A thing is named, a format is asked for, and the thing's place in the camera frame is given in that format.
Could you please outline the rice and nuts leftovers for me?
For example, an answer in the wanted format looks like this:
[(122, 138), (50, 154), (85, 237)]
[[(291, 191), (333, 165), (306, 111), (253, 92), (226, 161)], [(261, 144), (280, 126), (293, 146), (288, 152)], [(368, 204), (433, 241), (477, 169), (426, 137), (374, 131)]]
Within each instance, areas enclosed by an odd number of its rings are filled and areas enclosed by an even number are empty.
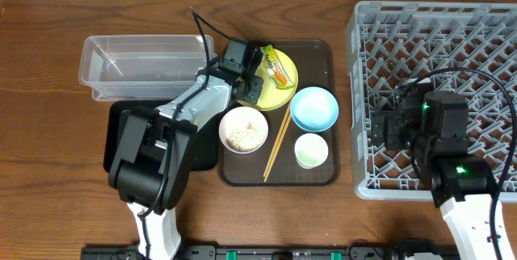
[(266, 137), (266, 128), (248, 123), (228, 132), (226, 143), (234, 151), (247, 153), (259, 148)]

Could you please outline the yellow green snack wrapper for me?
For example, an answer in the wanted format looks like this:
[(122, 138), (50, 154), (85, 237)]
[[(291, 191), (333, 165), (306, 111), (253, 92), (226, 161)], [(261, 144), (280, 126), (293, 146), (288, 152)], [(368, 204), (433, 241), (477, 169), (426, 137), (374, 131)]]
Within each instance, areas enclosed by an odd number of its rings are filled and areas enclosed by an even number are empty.
[(263, 60), (261, 66), (265, 69), (267, 76), (274, 84), (276, 89), (288, 90), (294, 87), (294, 82), (288, 76), (275, 49), (272, 45), (262, 48)]

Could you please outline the white bowl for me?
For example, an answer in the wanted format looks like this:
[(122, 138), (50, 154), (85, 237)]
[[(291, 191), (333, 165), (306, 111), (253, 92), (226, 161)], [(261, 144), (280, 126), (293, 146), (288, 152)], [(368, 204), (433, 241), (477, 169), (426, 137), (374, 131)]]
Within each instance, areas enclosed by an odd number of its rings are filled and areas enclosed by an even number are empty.
[(260, 126), (260, 127), (266, 128), (267, 135), (268, 135), (269, 127), (268, 127), (268, 123), (267, 123), (265, 116), (260, 111), (257, 111), (252, 107), (235, 107), (234, 109), (228, 111), (223, 116), (223, 118), (221, 119), (221, 122), (219, 124), (219, 137), (221, 139), (221, 142), (227, 149), (229, 149), (230, 151), (235, 152), (235, 153), (241, 153), (241, 152), (232, 150), (227, 145), (226, 135), (228, 132), (234, 130), (235, 128), (238, 128), (239, 126), (242, 126), (242, 125), (247, 125), (248, 123), (252, 123), (253, 125), (255, 125), (257, 127)]

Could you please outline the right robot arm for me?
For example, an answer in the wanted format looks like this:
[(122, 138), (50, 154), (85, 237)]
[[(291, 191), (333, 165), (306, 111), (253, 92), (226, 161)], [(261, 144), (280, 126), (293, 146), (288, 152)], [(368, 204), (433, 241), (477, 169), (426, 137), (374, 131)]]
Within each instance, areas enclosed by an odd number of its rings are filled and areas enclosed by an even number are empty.
[(514, 258), (490, 164), (468, 151), (465, 97), (434, 90), (427, 79), (398, 91), (396, 110), (371, 116), (373, 145), (410, 152), (410, 164), (431, 192), (460, 258)]

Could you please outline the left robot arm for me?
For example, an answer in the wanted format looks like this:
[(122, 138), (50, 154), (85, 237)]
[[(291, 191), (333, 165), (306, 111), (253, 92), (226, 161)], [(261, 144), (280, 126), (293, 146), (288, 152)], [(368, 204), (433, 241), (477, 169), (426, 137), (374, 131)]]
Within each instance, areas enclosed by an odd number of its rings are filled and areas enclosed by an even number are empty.
[(235, 100), (258, 100), (263, 80), (256, 76), (263, 53), (230, 44), (214, 57), (181, 95), (150, 107), (134, 102), (120, 113), (116, 145), (106, 149), (108, 184), (135, 217), (141, 259), (172, 259), (182, 239), (175, 208), (191, 172), (200, 131)]

